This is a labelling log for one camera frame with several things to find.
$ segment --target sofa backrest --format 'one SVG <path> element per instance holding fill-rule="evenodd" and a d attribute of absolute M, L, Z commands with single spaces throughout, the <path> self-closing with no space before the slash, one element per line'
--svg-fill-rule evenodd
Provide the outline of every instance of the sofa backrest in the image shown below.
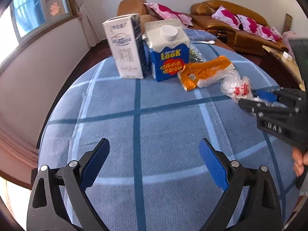
<path fill-rule="evenodd" d="M 148 15 L 149 10 L 147 6 L 144 5 L 147 3 L 146 0 L 123 0 L 120 2 L 118 7 L 117 16 L 139 13 L 139 15 Z"/>
<path fill-rule="evenodd" d="M 267 26 L 267 21 L 264 19 L 264 17 L 262 17 L 261 15 L 256 13 L 255 11 L 252 11 L 248 8 L 241 6 L 241 5 L 237 5 L 235 3 L 222 1 L 222 0 L 209 0 L 209 1 L 205 1 L 203 3 L 206 3 L 207 5 L 209 5 L 214 10 L 217 10 L 222 5 L 227 10 L 230 10 L 234 15 L 246 16 L 246 17 L 249 17 L 251 19 L 254 19 L 257 24 Z"/>

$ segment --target white and pink cushion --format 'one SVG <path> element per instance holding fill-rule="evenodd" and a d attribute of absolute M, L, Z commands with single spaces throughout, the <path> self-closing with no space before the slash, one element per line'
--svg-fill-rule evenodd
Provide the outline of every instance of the white and pink cushion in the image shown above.
<path fill-rule="evenodd" d="M 272 36 L 274 37 L 275 41 L 282 41 L 282 35 L 281 33 L 278 32 L 277 29 L 275 29 L 275 27 L 271 27 L 270 30 L 272 32 Z"/>
<path fill-rule="evenodd" d="M 234 29 L 240 30 L 238 28 L 241 25 L 240 20 L 222 5 L 215 12 L 215 14 L 212 15 L 212 17 L 229 24 Z"/>
<path fill-rule="evenodd" d="M 237 15 L 237 17 L 240 19 L 244 31 L 255 35 L 260 35 L 258 24 L 254 19 L 242 15 Z"/>
<path fill-rule="evenodd" d="M 193 26 L 191 22 L 192 18 L 182 13 L 175 12 L 164 5 L 161 5 L 159 3 L 144 3 L 144 5 L 150 8 L 155 14 L 157 14 L 164 20 L 180 19 L 183 24 Z"/>
<path fill-rule="evenodd" d="M 273 42 L 276 42 L 273 35 L 272 35 L 272 32 L 270 30 L 270 28 L 268 27 L 265 27 L 265 26 L 262 26 L 260 24 L 258 24 L 258 28 L 259 28 L 259 31 L 260 31 L 260 35 L 262 38 L 266 39 L 266 40 L 270 40 L 270 41 L 273 41 Z"/>

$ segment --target window sill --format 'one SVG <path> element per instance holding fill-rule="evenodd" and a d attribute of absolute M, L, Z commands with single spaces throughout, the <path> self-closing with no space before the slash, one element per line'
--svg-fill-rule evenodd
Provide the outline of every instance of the window sill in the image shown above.
<path fill-rule="evenodd" d="M 74 18 L 77 18 L 78 15 L 75 13 L 74 15 L 69 15 L 68 17 L 57 21 L 51 25 L 49 25 L 47 28 L 37 32 L 35 35 L 18 45 L 10 54 L 9 56 L 4 59 L 4 61 L 0 64 L 0 74 L 9 66 L 9 64 L 24 50 L 26 49 L 30 44 L 32 44 L 34 41 L 39 39 L 41 36 L 45 35 L 47 32 L 53 30 L 54 28 L 60 26 L 61 24 L 64 24 L 67 21 L 70 21 Z"/>

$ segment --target carton top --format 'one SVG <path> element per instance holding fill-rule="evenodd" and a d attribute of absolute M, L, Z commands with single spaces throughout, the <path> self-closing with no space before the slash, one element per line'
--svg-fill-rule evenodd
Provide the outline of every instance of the carton top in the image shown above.
<path fill-rule="evenodd" d="M 103 24 L 104 24 L 104 23 L 107 23 L 107 22 L 111 22 L 111 21 L 117 21 L 117 20 L 120 20 L 120 19 L 129 18 L 129 17 L 135 16 L 135 15 L 139 15 L 139 14 L 138 14 L 138 13 L 135 13 L 135 14 L 127 14 L 127 15 L 122 15 L 122 16 L 110 18 L 110 19 L 106 20 L 105 22 L 103 22 Z"/>
<path fill-rule="evenodd" d="M 181 43 L 189 48 L 189 38 L 178 19 L 147 22 L 144 27 L 147 45 L 156 52 L 161 52 L 165 47 L 173 49 Z"/>

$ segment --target white cap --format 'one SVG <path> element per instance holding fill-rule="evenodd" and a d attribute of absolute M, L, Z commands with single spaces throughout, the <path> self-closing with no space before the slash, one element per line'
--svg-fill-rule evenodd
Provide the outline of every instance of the white cap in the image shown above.
<path fill-rule="evenodd" d="M 161 27 L 161 36 L 167 41 L 174 41 L 177 38 L 178 30 L 171 25 L 164 25 Z"/>

